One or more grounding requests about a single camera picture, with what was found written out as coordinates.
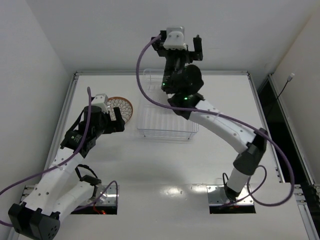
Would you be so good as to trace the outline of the small flower pattern plate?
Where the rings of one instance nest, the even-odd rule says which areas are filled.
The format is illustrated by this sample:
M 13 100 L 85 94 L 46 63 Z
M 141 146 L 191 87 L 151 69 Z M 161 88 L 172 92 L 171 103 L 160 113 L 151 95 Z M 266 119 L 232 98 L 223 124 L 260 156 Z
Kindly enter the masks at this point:
M 107 102 L 107 107 L 112 121 L 116 120 L 114 108 L 119 108 L 121 117 L 125 123 L 127 123 L 131 119 L 134 112 L 134 108 L 131 102 L 126 98 L 120 96 L 110 97 Z

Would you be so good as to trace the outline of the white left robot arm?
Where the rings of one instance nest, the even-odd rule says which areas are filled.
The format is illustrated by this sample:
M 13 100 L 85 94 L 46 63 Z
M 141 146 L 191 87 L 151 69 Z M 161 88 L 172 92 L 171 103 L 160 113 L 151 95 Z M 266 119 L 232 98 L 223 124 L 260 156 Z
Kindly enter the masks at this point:
M 101 135 L 124 131 L 120 108 L 113 111 L 115 119 L 105 107 L 93 105 L 82 110 L 66 132 L 48 172 L 21 203 L 14 203 L 8 210 L 17 233 L 32 240 L 52 240 L 66 216 L 96 197 L 102 181 L 90 175 L 81 176 L 71 190 L 60 193 Z

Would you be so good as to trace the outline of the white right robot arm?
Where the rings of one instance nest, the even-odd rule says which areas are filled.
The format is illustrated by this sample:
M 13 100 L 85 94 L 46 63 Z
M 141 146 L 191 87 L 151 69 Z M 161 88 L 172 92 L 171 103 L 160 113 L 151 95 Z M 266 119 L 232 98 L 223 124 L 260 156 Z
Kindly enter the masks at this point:
M 216 109 L 199 93 L 204 81 L 200 69 L 193 64 L 203 60 L 202 39 L 199 36 L 193 38 L 194 50 L 189 51 L 183 27 L 162 30 L 159 35 L 152 47 L 166 59 L 161 89 L 170 96 L 167 102 L 175 108 L 174 113 L 205 127 L 238 153 L 222 193 L 233 202 L 255 173 L 266 151 L 267 141 L 242 124 L 225 119 L 218 113 L 211 114 Z

